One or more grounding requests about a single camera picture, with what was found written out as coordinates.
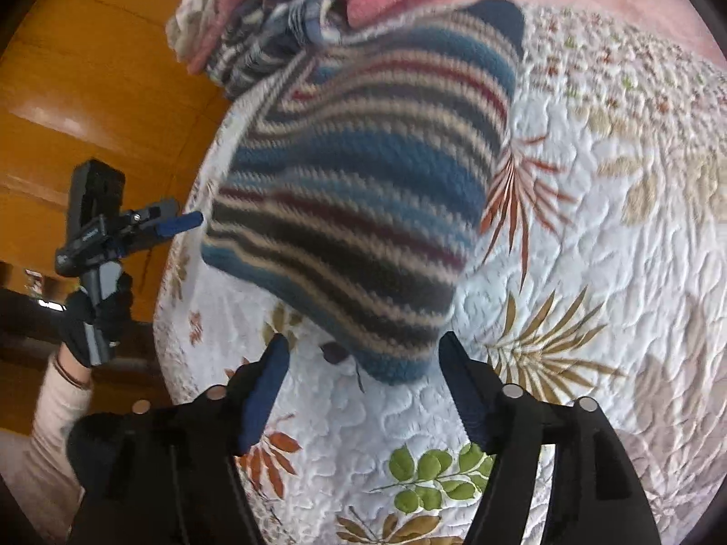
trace person's arm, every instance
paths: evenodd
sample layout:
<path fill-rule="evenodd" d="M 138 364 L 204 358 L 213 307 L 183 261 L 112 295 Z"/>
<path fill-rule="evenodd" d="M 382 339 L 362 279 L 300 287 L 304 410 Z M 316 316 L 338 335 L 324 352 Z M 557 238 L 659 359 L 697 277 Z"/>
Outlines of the person's arm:
<path fill-rule="evenodd" d="M 63 543 L 81 488 L 68 463 L 65 444 L 75 422 L 88 411 L 91 370 L 63 344 L 50 357 L 35 406 L 33 430 L 13 495 L 39 535 Z"/>
<path fill-rule="evenodd" d="M 78 510 L 81 487 L 67 455 L 74 424 L 91 402 L 90 351 L 85 325 L 117 342 L 131 321 L 132 279 L 122 274 L 117 290 L 92 306 L 84 291 L 68 296 L 60 325 L 63 339 L 50 357 L 38 403 L 30 444 L 23 458 L 14 495 L 40 536 L 50 544 L 64 543 Z"/>

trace green leaf print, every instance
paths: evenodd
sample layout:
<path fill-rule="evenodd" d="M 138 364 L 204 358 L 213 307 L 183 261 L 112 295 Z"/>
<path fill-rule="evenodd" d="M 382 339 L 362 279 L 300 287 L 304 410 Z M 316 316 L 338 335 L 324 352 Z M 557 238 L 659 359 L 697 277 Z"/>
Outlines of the green leaf print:
<path fill-rule="evenodd" d="M 449 469 L 449 466 L 452 465 L 452 455 L 450 455 L 446 451 L 433 448 L 427 451 L 427 453 L 434 455 L 434 457 L 436 457 L 439 461 L 439 467 L 441 467 L 441 471 L 439 471 L 440 474 L 444 473 L 447 469 Z"/>
<path fill-rule="evenodd" d="M 479 446 L 474 442 L 468 442 L 459 451 L 459 472 L 465 473 L 477 467 L 477 464 L 482 461 L 483 452 Z"/>
<path fill-rule="evenodd" d="M 485 477 L 490 477 L 490 474 L 492 473 L 492 466 L 494 465 L 494 463 L 494 457 L 492 455 L 489 455 L 485 457 L 485 460 L 482 461 L 482 464 L 477 468 L 477 470 Z"/>
<path fill-rule="evenodd" d="M 389 472 L 400 482 L 412 479 L 413 458 L 406 445 L 391 453 Z"/>
<path fill-rule="evenodd" d="M 419 496 L 419 503 L 424 510 L 439 510 L 442 507 L 442 493 L 439 490 L 423 486 L 413 490 Z"/>
<path fill-rule="evenodd" d="M 419 508 L 419 496 L 411 490 L 403 490 L 396 494 L 394 506 L 406 514 Z"/>
<path fill-rule="evenodd" d="M 470 478 L 470 482 L 475 484 L 475 488 L 477 488 L 478 492 L 484 492 L 485 488 L 487 487 L 487 478 L 482 477 L 481 475 L 477 473 L 473 473 L 472 475 L 468 475 Z"/>
<path fill-rule="evenodd" d="M 452 500 L 469 500 L 475 496 L 475 485 L 470 482 L 459 482 L 457 488 L 447 492 L 447 495 Z"/>
<path fill-rule="evenodd" d="M 437 477 L 442 471 L 442 465 L 439 459 L 432 453 L 427 451 L 417 463 L 417 481 L 428 482 Z"/>

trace black glove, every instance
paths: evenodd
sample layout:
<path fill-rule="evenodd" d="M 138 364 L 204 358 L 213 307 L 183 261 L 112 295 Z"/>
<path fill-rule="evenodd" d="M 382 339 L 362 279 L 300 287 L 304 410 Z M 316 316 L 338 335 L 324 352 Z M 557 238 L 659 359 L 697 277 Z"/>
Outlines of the black glove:
<path fill-rule="evenodd" d="M 85 323 L 100 330 L 111 344 L 121 340 L 126 325 L 132 320 L 132 278 L 125 272 L 116 283 L 116 291 L 101 301 L 94 309 L 83 291 L 72 292 L 65 301 L 65 311 L 59 326 L 60 337 L 84 367 L 91 367 Z"/>

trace quilted bedspread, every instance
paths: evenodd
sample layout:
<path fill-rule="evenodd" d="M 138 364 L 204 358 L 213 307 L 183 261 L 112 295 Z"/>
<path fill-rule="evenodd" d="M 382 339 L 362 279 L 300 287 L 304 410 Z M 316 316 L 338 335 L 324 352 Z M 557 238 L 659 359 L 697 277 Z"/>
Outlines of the quilted bedspread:
<path fill-rule="evenodd" d="M 590 395 L 639 474 L 665 545 L 727 473 L 727 81 L 603 15 L 526 6 L 509 139 L 452 329 L 542 400 Z M 219 129 L 187 209 L 209 214 L 268 81 Z M 319 327 L 172 245 L 155 318 L 172 398 L 257 360 L 277 331 L 291 368 L 239 461 L 270 544 L 456 545 L 492 459 L 468 443 L 437 364 L 388 386 Z M 544 448 L 524 542 L 542 534 Z"/>

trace wooden furniture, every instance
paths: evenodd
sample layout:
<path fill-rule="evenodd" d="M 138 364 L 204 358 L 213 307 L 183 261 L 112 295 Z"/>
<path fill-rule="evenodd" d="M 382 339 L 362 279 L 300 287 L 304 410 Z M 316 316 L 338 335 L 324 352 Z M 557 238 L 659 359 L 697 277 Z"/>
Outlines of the wooden furniture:
<path fill-rule="evenodd" d="M 85 159 L 125 172 L 127 207 L 186 200 L 228 103 L 167 48 L 178 1 L 36 0 L 15 30 L 0 57 L 0 285 L 23 292 L 24 269 L 54 276 L 71 170 Z M 6 32 L 29 5 L 0 12 Z M 166 251 L 126 261 L 137 320 L 154 314 Z"/>

